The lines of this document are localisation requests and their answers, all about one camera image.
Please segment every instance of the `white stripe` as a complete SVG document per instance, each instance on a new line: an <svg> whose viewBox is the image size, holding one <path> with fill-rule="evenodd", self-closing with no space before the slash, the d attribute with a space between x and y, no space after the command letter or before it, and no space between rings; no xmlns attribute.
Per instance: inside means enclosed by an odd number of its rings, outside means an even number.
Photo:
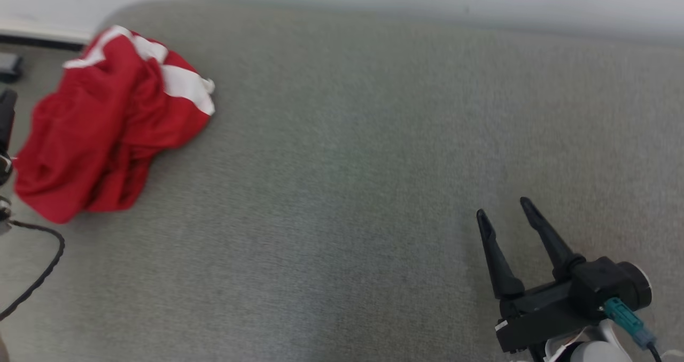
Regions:
<svg viewBox="0 0 684 362"><path fill-rule="evenodd" d="M164 79L164 92L172 97L183 97L192 101L197 109L207 115L213 115L214 106L212 98L209 96L214 89L213 81L205 80L193 71L186 70L175 65L166 65L164 60L168 55L168 49L160 43L153 43L141 36L133 34L122 26L112 26L102 34L100 39L93 46L88 55L84 58L69 60L62 66L70 70L74 68L90 67L105 60L103 52L105 45L118 36L126 36L134 45L135 52L143 60L154 58L161 67L161 75Z"/></svg>

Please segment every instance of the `black cable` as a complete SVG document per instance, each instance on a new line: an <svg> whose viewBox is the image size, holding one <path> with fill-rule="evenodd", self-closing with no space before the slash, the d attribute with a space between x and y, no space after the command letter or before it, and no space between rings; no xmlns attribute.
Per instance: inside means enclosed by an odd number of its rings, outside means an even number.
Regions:
<svg viewBox="0 0 684 362"><path fill-rule="evenodd" d="M653 354L653 359L655 359L655 362L663 362L662 359L660 359L660 354L658 354L658 350L655 348L655 345L653 342L649 342L646 347L648 347L648 350L650 350L650 353Z"/></svg>
<svg viewBox="0 0 684 362"><path fill-rule="evenodd" d="M0 313L0 321L4 320L7 318L11 313L13 313L15 310L17 310L17 307L19 304L22 302L26 301L26 299L31 296L31 294L41 286L42 282L45 281L48 275L52 272L52 269L55 267L55 265L59 262L59 258L61 257L62 254L64 254L64 237L62 237L61 233L58 233L57 231L53 230L52 228L47 228L43 226L39 226L37 224L30 224L30 223L22 223L21 221L15 221L15 220L10 220L10 224L13 226L17 227L23 227L23 228L28 228L29 230L39 230L39 231L44 231L46 233L49 233L53 235L54 237L59 240L59 249L57 250L57 254L55 255L54 259L50 264L47 266L45 271L41 274L41 276L38 277L38 279L34 282L34 284L31 284L31 286L24 291L24 294L21 294L19 298L17 298L10 306L7 307L7 309L3 310Z"/></svg>

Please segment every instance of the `white label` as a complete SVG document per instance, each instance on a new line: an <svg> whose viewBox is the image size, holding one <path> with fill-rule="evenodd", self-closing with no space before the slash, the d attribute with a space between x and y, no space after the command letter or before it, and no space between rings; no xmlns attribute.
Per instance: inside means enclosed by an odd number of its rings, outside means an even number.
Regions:
<svg viewBox="0 0 684 362"><path fill-rule="evenodd" d="M496 325L496 327L494 327L494 330L499 331L506 327L506 325L508 325L508 321L503 321L502 323Z"/></svg>

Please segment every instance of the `baseboard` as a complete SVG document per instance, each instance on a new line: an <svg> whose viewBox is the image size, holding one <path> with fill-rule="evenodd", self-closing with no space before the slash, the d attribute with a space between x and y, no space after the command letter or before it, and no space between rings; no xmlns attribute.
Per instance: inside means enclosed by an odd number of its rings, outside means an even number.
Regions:
<svg viewBox="0 0 684 362"><path fill-rule="evenodd" d="M87 44L93 34L64 28L52 28L32 22L0 18L0 35L30 40L45 40L57 43Z"/></svg>
<svg viewBox="0 0 684 362"><path fill-rule="evenodd" d="M19 37L0 35L0 43L13 45L27 45L37 46L40 48L52 48L61 50L72 50L74 52L81 52L85 44L83 43L65 43L63 41L44 40L43 38Z"/></svg>

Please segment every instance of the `red cloth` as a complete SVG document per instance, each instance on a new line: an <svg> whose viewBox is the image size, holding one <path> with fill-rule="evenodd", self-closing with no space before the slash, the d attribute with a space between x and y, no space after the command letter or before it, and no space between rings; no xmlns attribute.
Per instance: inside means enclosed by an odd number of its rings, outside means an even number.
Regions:
<svg viewBox="0 0 684 362"><path fill-rule="evenodd" d="M154 155L193 138L213 113L210 81L178 53L113 26L34 109L15 191L48 220L127 209Z"/></svg>

